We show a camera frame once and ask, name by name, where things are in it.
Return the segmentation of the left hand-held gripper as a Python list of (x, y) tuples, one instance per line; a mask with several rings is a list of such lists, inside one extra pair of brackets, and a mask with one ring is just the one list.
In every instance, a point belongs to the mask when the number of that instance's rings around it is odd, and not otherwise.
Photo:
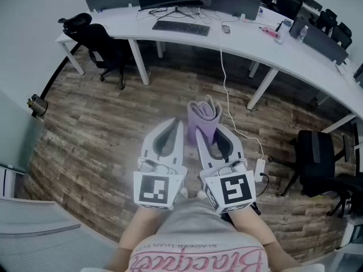
[[(144, 139), (133, 174), (134, 203), (150, 209), (173, 210), (188, 173), (184, 159), (184, 124), (177, 118), (163, 121)], [(148, 158), (165, 158), (172, 163)]]

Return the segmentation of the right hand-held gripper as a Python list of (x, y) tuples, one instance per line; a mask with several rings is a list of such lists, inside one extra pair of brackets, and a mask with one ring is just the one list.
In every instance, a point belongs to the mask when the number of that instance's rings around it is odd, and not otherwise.
[(254, 172), (247, 169), (239, 138), (223, 125), (217, 126), (212, 143), (199, 128), (195, 134), (204, 169), (199, 178), (215, 212), (229, 213), (253, 204), (256, 201)]

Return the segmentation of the purple cloth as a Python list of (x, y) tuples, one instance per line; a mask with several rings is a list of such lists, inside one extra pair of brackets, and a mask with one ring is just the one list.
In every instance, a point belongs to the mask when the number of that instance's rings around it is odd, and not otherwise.
[(196, 130), (199, 128), (208, 143), (213, 144), (214, 133), (221, 120), (223, 109), (220, 103), (214, 103), (210, 95), (202, 101), (190, 101), (187, 105), (188, 128), (187, 139), (192, 147), (197, 146)]

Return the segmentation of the black keyboard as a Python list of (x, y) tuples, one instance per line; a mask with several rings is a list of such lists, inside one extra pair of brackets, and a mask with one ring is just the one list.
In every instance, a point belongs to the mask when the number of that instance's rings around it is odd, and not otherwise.
[(173, 22), (173, 21), (157, 21), (152, 30), (157, 31), (171, 31), (180, 33), (189, 33), (199, 36), (207, 36), (210, 31), (210, 27), (206, 25)]

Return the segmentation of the person's right forearm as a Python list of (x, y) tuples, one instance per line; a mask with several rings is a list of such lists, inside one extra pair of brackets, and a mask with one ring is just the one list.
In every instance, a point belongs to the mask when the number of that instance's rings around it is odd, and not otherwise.
[(253, 236), (262, 244), (268, 257), (269, 267), (274, 272), (301, 266), (283, 250), (272, 230), (251, 207), (230, 212), (229, 216), (239, 232)]

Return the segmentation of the person's left forearm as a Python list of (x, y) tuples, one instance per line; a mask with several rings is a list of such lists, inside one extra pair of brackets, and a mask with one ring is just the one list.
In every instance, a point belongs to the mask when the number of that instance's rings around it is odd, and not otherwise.
[(162, 210), (139, 207), (119, 241), (119, 248), (133, 251), (135, 247), (155, 234), (162, 222)]

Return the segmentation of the white power adapter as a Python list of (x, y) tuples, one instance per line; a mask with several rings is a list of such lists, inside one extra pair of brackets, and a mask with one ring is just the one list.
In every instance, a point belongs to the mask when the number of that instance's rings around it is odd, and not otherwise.
[(255, 171), (254, 171), (254, 178), (256, 182), (262, 182), (263, 175), (261, 174), (264, 173), (264, 169), (265, 169), (265, 160), (258, 159), (256, 161)]

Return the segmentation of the grey shirt with pink print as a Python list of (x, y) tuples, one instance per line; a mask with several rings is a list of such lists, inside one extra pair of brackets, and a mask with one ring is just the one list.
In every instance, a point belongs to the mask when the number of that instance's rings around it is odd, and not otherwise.
[(154, 235), (133, 251), (118, 247), (105, 266), (113, 272), (274, 272), (262, 244), (223, 220), (207, 198), (180, 195), (163, 211)]

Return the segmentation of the black office chair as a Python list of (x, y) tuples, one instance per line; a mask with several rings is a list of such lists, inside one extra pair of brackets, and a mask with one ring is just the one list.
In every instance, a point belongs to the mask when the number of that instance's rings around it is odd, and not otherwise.
[(315, 23), (315, 26), (325, 32), (344, 50), (352, 43), (352, 31), (343, 23), (337, 23), (337, 15), (330, 9), (320, 12), (320, 16)]
[(349, 161), (348, 148), (345, 145), (338, 153), (334, 153), (332, 137), (328, 133), (301, 130), (298, 137), (290, 141), (296, 152), (296, 161), (292, 164), (293, 177), (284, 192), (299, 180), (302, 185), (302, 194), (316, 197), (326, 192), (335, 192), (340, 201), (328, 216), (333, 215), (339, 208), (338, 217), (342, 218), (345, 204), (354, 195), (363, 194), (363, 174), (352, 176), (347, 174), (336, 175), (335, 163), (344, 158)]
[(132, 50), (125, 40), (113, 39), (103, 25), (92, 22), (88, 13), (80, 13), (70, 19), (58, 20), (63, 25), (63, 33), (88, 49), (94, 64), (105, 71), (100, 75), (100, 81), (114, 69), (120, 71), (119, 89), (124, 86), (124, 67), (132, 58)]

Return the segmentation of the black monitor stand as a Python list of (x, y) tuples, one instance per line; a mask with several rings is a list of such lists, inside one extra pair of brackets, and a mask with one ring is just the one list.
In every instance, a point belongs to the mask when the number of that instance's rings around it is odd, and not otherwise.
[(166, 7), (164, 10), (161, 10), (158, 13), (163, 13), (163, 15), (155, 15), (157, 17), (157, 20), (160, 20), (160, 19), (163, 19), (166, 17), (195, 19), (195, 17), (192, 14), (187, 14), (185, 12), (182, 12), (177, 7), (175, 7), (173, 10), (169, 10), (168, 7)]

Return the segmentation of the brass door stop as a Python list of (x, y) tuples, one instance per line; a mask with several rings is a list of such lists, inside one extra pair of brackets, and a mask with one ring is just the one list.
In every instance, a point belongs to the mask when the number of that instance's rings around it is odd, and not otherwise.
[(27, 105), (39, 117), (45, 115), (48, 109), (48, 102), (36, 94), (33, 94), (32, 97), (28, 99)]

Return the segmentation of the clear plastic container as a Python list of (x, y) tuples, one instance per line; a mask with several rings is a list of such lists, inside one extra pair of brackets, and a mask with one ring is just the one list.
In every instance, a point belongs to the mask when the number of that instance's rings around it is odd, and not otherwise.
[(276, 30), (275, 42), (278, 44), (283, 44), (289, 34), (291, 27), (292, 22), (289, 19), (282, 21)]

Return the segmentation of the frosted glass door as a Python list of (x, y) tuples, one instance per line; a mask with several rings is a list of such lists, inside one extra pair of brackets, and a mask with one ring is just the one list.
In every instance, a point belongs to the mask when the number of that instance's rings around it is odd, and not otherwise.
[(0, 90), (0, 167), (26, 174), (42, 121)]

